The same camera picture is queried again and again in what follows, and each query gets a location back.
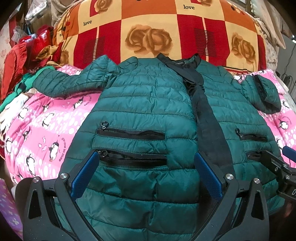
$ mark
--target zipper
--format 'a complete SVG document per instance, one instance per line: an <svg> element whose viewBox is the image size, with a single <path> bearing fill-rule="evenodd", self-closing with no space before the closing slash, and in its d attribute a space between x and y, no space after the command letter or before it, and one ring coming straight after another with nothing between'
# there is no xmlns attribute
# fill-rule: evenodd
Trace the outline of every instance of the zipper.
<svg viewBox="0 0 296 241"><path fill-rule="evenodd" d="M252 141L267 142L266 136L261 136L261 135L257 135L257 134L241 134L240 130L238 128L235 129L235 133L239 136L239 139L241 141L252 140Z"/></svg>
<svg viewBox="0 0 296 241"><path fill-rule="evenodd" d="M110 165L139 168L151 168L167 165L165 155L138 154L106 149L96 150L96 152L100 155L100 161L106 162Z"/></svg>
<svg viewBox="0 0 296 241"><path fill-rule="evenodd" d="M134 140L164 140L165 134L157 131L132 131L125 129L109 128L109 123L103 121L97 130L101 136L119 137Z"/></svg>
<svg viewBox="0 0 296 241"><path fill-rule="evenodd" d="M248 160L260 161L260 158L262 156L262 151L261 150L248 151L246 153L246 156L247 156Z"/></svg>

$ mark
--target jacket sleeve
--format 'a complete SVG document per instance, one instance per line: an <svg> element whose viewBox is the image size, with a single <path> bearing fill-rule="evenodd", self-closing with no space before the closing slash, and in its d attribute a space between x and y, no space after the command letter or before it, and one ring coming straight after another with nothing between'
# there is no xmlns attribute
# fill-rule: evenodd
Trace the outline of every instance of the jacket sleeve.
<svg viewBox="0 0 296 241"><path fill-rule="evenodd" d="M247 75L241 83L242 94L257 109L266 114L281 111L281 101L275 85L261 75Z"/></svg>
<svg viewBox="0 0 296 241"><path fill-rule="evenodd" d="M46 69L33 82L33 87L49 97L65 97L81 91L105 88L119 74L119 67L106 55L93 61L80 75L69 76Z"/></svg>

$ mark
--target metal bolt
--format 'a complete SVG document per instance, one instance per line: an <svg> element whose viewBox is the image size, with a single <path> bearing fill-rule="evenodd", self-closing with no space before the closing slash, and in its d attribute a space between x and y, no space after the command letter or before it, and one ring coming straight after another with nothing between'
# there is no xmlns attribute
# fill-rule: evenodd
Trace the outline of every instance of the metal bolt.
<svg viewBox="0 0 296 241"><path fill-rule="evenodd" d="M59 177L61 178L61 179L65 179L65 178L67 178L67 176L68 176L68 173L62 173Z"/></svg>
<svg viewBox="0 0 296 241"><path fill-rule="evenodd" d="M230 174L230 173L228 173L228 174L226 174L226 178L229 179L229 180L232 180L233 179L233 175Z"/></svg>
<svg viewBox="0 0 296 241"><path fill-rule="evenodd" d="M254 182L257 183L257 184L259 184L260 183L259 178L254 178Z"/></svg>
<svg viewBox="0 0 296 241"><path fill-rule="evenodd" d="M40 180L40 177L35 177L35 178L33 178L33 182L34 182L34 183L39 182L39 180Z"/></svg>

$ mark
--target blue gripper pad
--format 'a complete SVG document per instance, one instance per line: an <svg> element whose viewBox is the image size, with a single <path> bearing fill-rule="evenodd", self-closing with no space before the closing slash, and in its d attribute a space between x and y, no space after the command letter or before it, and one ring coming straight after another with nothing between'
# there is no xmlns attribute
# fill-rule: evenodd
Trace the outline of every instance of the blue gripper pad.
<svg viewBox="0 0 296 241"><path fill-rule="evenodd" d="M220 201L223 196L222 184L198 152L194 155L194 165L210 196Z"/></svg>
<svg viewBox="0 0 296 241"><path fill-rule="evenodd" d="M284 156L292 160L293 162L296 162L296 151L288 146L284 146L282 153Z"/></svg>
<svg viewBox="0 0 296 241"><path fill-rule="evenodd" d="M87 156L86 158L88 158L87 162L72 182L71 197L74 201L82 197L100 162L100 156L96 151L90 157Z"/></svg>

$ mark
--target green cloth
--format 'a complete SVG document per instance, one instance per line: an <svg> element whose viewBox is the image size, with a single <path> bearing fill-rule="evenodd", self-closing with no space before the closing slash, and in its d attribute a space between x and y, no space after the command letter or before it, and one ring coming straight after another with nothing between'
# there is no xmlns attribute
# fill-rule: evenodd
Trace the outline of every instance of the green cloth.
<svg viewBox="0 0 296 241"><path fill-rule="evenodd" d="M275 86L262 79L264 95L255 91L253 78L240 85L223 67L205 61L201 61L197 71L204 79L208 102L229 145L237 179L258 177L269 212L276 211L284 200L276 195L278 183L274 174L246 156L248 151L268 150L280 157L270 128L256 110L258 106L269 113L278 111ZM76 133L60 172L69 172L94 149L166 155L167 165L161 167L100 162L76 202L103 240L188 241L192 237L199 219L200 179L193 163L198 151L198 125L181 76L156 58L131 57L116 65L102 56L78 76L45 70L33 86L50 97L104 89ZM110 128L120 130L162 132L165 139L99 135L97 130L104 121ZM264 135L268 142L241 141L236 128L241 133ZM63 226L70 230L58 201L56 210Z"/></svg>
<svg viewBox="0 0 296 241"><path fill-rule="evenodd" d="M33 82L34 80L44 71L45 69L51 69L54 70L53 66L46 66L44 68L39 69L34 75L32 74L25 74L22 77L22 80L15 85L14 91L8 95L5 100L3 101L2 105L0 106L0 112L4 110L4 108L11 102L13 99L17 96L19 96L20 93L26 93L31 88L33 88ZM21 84L25 84L25 90L20 88Z"/></svg>

